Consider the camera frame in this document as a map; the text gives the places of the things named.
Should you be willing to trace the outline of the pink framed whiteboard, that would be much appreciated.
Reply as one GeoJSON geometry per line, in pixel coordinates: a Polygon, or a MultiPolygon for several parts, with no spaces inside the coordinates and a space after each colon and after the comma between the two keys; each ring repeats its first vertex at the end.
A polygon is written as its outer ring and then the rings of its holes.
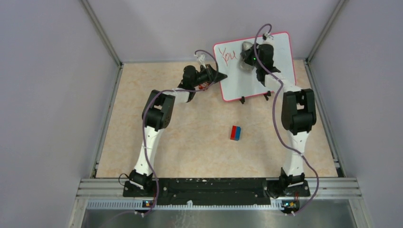
{"type": "MultiPolygon", "coordinates": [[[[274,66],[281,71],[284,79],[296,84],[290,36],[287,32],[272,34],[274,47],[274,66]]],[[[240,100],[241,98],[266,94],[275,91],[273,86],[263,86],[257,80],[256,70],[244,71],[240,67],[240,53],[244,41],[253,42],[254,37],[224,41],[213,46],[213,52],[219,65],[219,72],[228,77],[220,81],[224,101],[240,100]]]]}

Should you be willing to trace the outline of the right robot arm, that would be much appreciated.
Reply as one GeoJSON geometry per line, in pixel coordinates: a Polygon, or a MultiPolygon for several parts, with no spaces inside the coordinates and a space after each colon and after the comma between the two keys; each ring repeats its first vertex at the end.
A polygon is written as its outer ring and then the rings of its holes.
{"type": "Polygon", "coordinates": [[[257,80],[264,86],[273,86],[275,98],[282,96],[281,124],[286,130],[290,145],[286,161],[281,167],[279,180],[268,184],[267,194],[273,198],[291,196],[303,186],[305,145],[317,122],[315,95],[312,89],[302,89],[289,82],[274,66],[274,47],[269,43],[242,44],[242,62],[248,70],[256,69],[257,80]]]}

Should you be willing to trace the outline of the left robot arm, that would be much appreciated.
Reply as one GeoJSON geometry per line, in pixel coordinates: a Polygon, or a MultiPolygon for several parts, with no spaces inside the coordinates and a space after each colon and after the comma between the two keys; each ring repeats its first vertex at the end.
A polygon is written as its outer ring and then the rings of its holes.
{"type": "Polygon", "coordinates": [[[128,175],[128,190],[134,189],[140,196],[147,196],[154,190],[154,159],[162,133],[171,121],[174,106],[190,102],[197,92],[207,89],[205,87],[197,90],[199,85],[211,86],[227,77],[209,64],[200,66],[199,70],[188,65],[176,88],[151,91],[142,113],[143,141],[137,162],[128,175]]]}

